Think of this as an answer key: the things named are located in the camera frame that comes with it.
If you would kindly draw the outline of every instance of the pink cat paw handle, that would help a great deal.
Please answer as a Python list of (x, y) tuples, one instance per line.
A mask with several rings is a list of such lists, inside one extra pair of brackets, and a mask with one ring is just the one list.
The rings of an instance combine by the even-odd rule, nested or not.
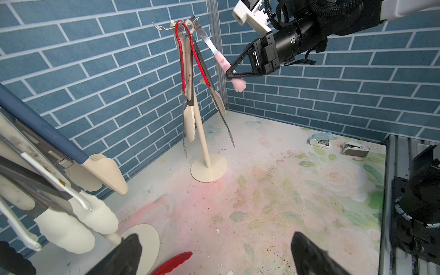
[[(226, 58), (221, 54), (221, 52), (217, 52), (217, 54), (214, 56), (217, 60), (217, 62), (220, 64), (220, 67), (223, 69), (224, 72), (226, 72), (230, 67), (231, 64), (226, 60)], [(232, 84), (234, 85), (236, 92), (242, 92), (244, 89), (246, 89), (246, 81), (242, 78), (233, 78), (231, 79)]]

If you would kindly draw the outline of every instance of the blue brick wallpaper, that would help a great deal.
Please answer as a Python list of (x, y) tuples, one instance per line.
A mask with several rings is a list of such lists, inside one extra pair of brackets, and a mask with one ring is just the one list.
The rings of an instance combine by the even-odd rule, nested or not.
[[(87, 154), (113, 158), (129, 180), (181, 139), (174, 32), (152, 22), (167, 27), (193, 14), (210, 34), (205, 0), (1, 1), (0, 82)], [(213, 55), (197, 39), (217, 86)], [(194, 72), (205, 121), (216, 109)], [(33, 220), (12, 209), (45, 243)], [(32, 252), (2, 216), (0, 240)]]
[[(230, 62), (258, 37), (247, 23), (242, 27), (233, 19), (236, 3), (218, 1), (223, 54)], [(333, 35), (325, 52), (310, 54), (316, 66), (282, 66), (269, 76), (246, 78), (243, 93), (227, 81), (229, 109), (372, 141), (388, 133), (439, 141), (438, 18), (440, 10), (421, 11), (359, 33)]]

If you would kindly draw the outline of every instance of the floor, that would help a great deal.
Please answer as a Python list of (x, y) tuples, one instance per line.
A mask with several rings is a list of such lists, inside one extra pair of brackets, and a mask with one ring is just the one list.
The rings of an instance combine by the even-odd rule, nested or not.
[[(119, 218), (118, 232), (153, 225), (161, 237), (155, 267), (192, 251), (171, 274), (296, 274), (295, 231), (351, 274), (377, 274), (386, 147), (358, 141), (371, 152), (354, 158), (341, 153), (351, 138), (334, 136), (322, 149), (307, 142), (315, 130), (230, 111), (226, 121), (235, 148), (219, 114), (204, 123), (209, 151), (228, 161), (226, 175), (213, 183), (194, 180), (198, 137), (187, 142), (188, 159), (177, 143), (129, 181), (126, 196), (105, 200)], [(110, 248), (97, 235), (89, 253), (49, 244), (30, 259), (38, 274), (81, 275)]]

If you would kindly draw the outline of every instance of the stapler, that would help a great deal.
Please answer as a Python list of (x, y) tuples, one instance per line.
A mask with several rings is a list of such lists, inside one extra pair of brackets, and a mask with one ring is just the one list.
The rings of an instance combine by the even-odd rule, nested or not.
[(345, 142), (342, 150), (344, 155), (360, 157), (360, 158), (366, 157), (369, 151), (370, 148), (368, 146), (352, 141)]
[(313, 146), (328, 148), (330, 147), (330, 140), (333, 139), (333, 135), (330, 132), (318, 133), (312, 135), (309, 143)]

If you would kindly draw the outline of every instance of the white stapler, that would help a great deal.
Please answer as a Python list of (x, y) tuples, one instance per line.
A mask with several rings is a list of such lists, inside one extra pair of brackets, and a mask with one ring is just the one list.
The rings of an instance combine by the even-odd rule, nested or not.
[(368, 146), (352, 141), (347, 141), (346, 143), (344, 143), (344, 149), (342, 150), (344, 155), (360, 158), (366, 157), (369, 151), (370, 148)]

